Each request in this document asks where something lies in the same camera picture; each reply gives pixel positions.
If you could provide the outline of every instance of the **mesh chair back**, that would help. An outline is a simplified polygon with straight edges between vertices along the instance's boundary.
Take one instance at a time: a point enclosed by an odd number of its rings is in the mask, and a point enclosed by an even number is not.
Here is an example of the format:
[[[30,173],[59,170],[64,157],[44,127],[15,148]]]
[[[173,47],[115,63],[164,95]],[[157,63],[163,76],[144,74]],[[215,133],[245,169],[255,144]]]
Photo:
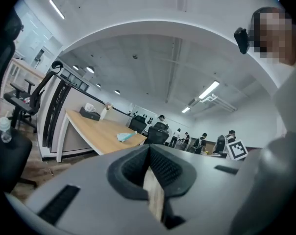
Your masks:
[[[167,125],[161,122],[157,122],[154,127],[164,131],[167,130]]]
[[[148,137],[145,143],[164,144],[168,137],[169,134],[165,131],[160,130],[156,127],[149,127]]]
[[[137,133],[142,133],[143,130],[146,128],[146,123],[140,122],[137,119],[133,118],[130,122],[129,128],[133,131],[137,131]]]

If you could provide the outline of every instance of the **table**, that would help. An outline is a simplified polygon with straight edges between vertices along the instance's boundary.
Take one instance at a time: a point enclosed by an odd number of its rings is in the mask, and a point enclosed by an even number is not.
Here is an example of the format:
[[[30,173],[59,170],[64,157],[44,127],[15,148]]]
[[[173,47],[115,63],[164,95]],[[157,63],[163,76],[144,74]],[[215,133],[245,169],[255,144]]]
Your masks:
[[[7,79],[9,77],[9,74],[10,74],[10,72],[11,72],[14,65],[16,66],[16,69],[17,68],[23,69],[23,70],[27,71],[28,73],[31,73],[35,77],[41,79],[41,80],[44,79],[44,77],[45,77],[45,75],[42,72],[34,69],[32,66],[30,66],[28,63],[26,63],[24,60],[12,58],[11,61],[10,61],[9,67],[6,69],[6,72],[5,72],[5,75],[4,75],[4,79],[3,79],[3,82],[2,82],[2,86],[1,86],[0,98],[3,98],[4,89],[5,89]],[[16,81],[16,78],[18,77],[20,69],[18,69],[13,82]]]
[[[61,162],[64,137],[69,122],[85,140],[86,143],[99,155],[115,152],[118,150],[132,148],[143,144],[146,140],[141,134],[132,136],[125,142],[120,142],[117,139],[119,133],[134,133],[133,130],[126,126],[120,125],[118,122],[110,120],[95,121],[83,117],[79,112],[73,110],[65,110],[65,116],[62,122],[61,131],[58,140],[56,160]]]

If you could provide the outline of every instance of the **water bottle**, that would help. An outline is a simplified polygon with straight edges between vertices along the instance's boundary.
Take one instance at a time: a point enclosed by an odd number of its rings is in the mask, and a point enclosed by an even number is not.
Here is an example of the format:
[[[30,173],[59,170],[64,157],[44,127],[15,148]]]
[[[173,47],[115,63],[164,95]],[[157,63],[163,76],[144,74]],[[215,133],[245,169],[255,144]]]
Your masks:
[[[0,134],[4,143],[9,143],[12,139],[10,120],[7,117],[0,118]]]

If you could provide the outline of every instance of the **gray surface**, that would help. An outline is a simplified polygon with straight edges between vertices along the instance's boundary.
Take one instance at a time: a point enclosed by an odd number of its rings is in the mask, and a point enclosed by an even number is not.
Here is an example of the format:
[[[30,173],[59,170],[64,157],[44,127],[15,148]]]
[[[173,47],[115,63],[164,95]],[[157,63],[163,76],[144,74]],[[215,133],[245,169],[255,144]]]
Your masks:
[[[173,210],[185,219],[207,213],[207,209],[236,179],[234,175],[214,169],[216,165],[240,168],[242,162],[208,158],[202,155],[162,146],[165,150],[190,162],[197,169],[197,181],[190,191],[171,200]],[[81,191],[60,218],[56,227],[75,234],[139,234],[162,233],[167,229],[152,216],[147,201],[133,201],[120,196],[108,183],[108,166],[132,149],[114,152],[79,162],[44,184],[27,200],[26,205],[38,213],[66,184]]]

